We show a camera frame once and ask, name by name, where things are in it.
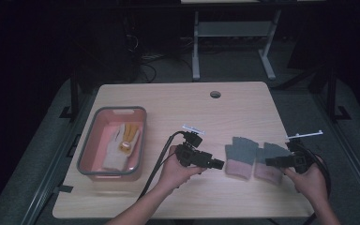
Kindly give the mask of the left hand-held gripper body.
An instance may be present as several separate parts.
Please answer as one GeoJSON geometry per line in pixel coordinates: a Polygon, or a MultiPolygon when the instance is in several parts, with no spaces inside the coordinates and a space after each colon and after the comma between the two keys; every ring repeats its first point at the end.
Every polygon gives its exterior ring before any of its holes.
{"type": "Polygon", "coordinates": [[[182,144],[177,145],[174,151],[177,160],[183,167],[195,165],[201,168],[211,168],[212,155],[197,150],[197,147],[203,141],[200,134],[204,135],[205,132],[187,125],[183,125],[183,128],[186,130],[183,133],[185,141],[182,144]]]}

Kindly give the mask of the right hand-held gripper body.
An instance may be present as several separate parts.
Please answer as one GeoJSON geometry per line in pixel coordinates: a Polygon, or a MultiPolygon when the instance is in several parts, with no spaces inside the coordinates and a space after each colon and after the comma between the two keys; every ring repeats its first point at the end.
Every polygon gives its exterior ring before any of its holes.
{"type": "Polygon", "coordinates": [[[293,160],[293,167],[297,173],[305,173],[309,167],[316,163],[319,164],[320,160],[318,159],[317,155],[314,154],[311,150],[306,148],[301,139],[322,135],[323,132],[321,130],[313,133],[307,134],[299,134],[296,133],[293,136],[287,136],[288,142],[286,143],[288,149],[292,152],[292,160],[293,160]]]}

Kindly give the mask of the grey and pink knit glove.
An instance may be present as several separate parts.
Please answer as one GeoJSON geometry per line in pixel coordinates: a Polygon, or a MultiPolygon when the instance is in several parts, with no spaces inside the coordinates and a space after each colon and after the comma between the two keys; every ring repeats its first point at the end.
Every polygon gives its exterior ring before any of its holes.
{"type": "Polygon", "coordinates": [[[225,173],[248,180],[251,177],[259,145],[247,138],[233,137],[232,144],[225,145],[225,173]]]}
{"type": "Polygon", "coordinates": [[[263,148],[256,153],[254,177],[274,185],[279,185],[282,180],[282,171],[273,166],[267,166],[267,158],[287,157],[291,152],[277,144],[265,142],[263,148]]]}

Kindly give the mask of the orange item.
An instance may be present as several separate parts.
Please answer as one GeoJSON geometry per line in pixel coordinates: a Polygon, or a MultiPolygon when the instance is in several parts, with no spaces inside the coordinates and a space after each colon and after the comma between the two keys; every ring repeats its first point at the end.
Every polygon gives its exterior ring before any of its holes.
{"type": "Polygon", "coordinates": [[[125,123],[120,126],[120,143],[118,149],[129,157],[140,135],[139,127],[136,124],[125,123]]]}

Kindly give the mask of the cream fleece bear glove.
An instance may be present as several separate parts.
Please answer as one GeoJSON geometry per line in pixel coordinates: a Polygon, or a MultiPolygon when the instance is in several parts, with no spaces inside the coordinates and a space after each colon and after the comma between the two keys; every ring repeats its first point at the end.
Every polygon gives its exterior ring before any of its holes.
{"type": "Polygon", "coordinates": [[[122,124],[111,136],[107,145],[106,156],[102,163],[103,169],[108,171],[123,171],[126,167],[128,156],[120,150],[125,129],[125,125],[122,124]]]}

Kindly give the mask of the pink basket with grey rim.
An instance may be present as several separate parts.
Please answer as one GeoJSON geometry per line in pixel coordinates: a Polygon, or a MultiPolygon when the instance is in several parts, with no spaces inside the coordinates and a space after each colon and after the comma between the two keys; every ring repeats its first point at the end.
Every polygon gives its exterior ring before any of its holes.
{"type": "Polygon", "coordinates": [[[146,110],[140,106],[103,107],[93,117],[77,162],[78,171],[93,181],[135,181],[143,170],[143,142],[146,110]],[[102,168],[107,145],[114,132],[125,123],[136,124],[140,135],[123,171],[102,168]]]}

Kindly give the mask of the person's left hand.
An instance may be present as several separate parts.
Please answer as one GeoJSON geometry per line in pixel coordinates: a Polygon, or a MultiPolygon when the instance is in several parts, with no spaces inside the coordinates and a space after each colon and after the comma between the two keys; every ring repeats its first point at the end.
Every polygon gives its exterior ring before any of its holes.
{"type": "Polygon", "coordinates": [[[155,189],[164,196],[170,195],[176,188],[186,183],[191,176],[205,171],[205,168],[201,167],[182,166],[174,153],[175,149],[174,145],[170,147],[168,158],[155,186],[155,189]]]}

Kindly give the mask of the person's right hand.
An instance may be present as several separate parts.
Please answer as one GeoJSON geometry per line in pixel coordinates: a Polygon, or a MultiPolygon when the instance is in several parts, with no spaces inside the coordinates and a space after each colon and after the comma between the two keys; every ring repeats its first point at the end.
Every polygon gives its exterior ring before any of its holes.
{"type": "Polygon", "coordinates": [[[282,171],[293,181],[297,191],[302,193],[314,207],[329,204],[326,183],[316,163],[304,173],[297,173],[289,168],[282,171]]]}

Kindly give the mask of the white metal stand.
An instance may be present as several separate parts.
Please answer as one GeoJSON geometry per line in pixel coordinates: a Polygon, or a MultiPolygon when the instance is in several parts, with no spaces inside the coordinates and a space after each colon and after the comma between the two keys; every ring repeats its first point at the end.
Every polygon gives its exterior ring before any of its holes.
{"type": "Polygon", "coordinates": [[[194,13],[192,79],[201,78],[199,59],[200,38],[267,38],[265,46],[259,49],[259,57],[265,74],[269,80],[274,80],[276,74],[268,59],[270,47],[278,27],[281,10],[278,9],[271,21],[256,22],[204,22],[200,20],[199,12],[194,13]]]}

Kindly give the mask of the metal floor rail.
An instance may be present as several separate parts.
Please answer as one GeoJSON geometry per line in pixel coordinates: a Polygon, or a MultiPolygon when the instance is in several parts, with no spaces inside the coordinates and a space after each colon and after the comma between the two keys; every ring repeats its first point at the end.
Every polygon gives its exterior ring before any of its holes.
{"type": "Polygon", "coordinates": [[[69,105],[68,95],[59,95],[53,101],[52,111],[43,119],[22,158],[22,178],[29,174],[30,199],[21,216],[21,225],[35,225],[64,182],[96,94],[79,94],[79,98],[79,112],[74,118],[61,115],[69,105]]]}
{"type": "Polygon", "coordinates": [[[317,104],[320,112],[322,113],[322,116],[324,117],[326,123],[328,124],[329,129],[336,137],[337,142],[340,145],[340,149],[345,154],[348,164],[351,167],[352,173],[360,186],[360,160],[359,160],[359,158],[354,153],[351,144],[349,143],[344,132],[341,130],[340,126],[338,125],[338,120],[333,119],[329,115],[329,112],[327,111],[327,108],[325,106],[323,98],[320,97],[319,95],[314,95],[313,99],[314,99],[315,103],[317,104]]]}

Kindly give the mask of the black metal post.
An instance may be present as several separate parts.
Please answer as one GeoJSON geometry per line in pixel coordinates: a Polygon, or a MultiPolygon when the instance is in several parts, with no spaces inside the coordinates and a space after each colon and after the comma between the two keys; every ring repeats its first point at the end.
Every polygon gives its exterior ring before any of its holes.
{"type": "Polygon", "coordinates": [[[69,77],[70,84],[70,105],[66,106],[60,114],[60,118],[68,118],[73,122],[79,113],[79,87],[78,76],[75,71],[72,71],[69,77]]]}
{"type": "Polygon", "coordinates": [[[336,104],[337,95],[337,74],[330,67],[327,71],[327,91],[326,91],[326,113],[329,119],[336,123],[338,120],[351,120],[350,115],[343,106],[336,104]]]}

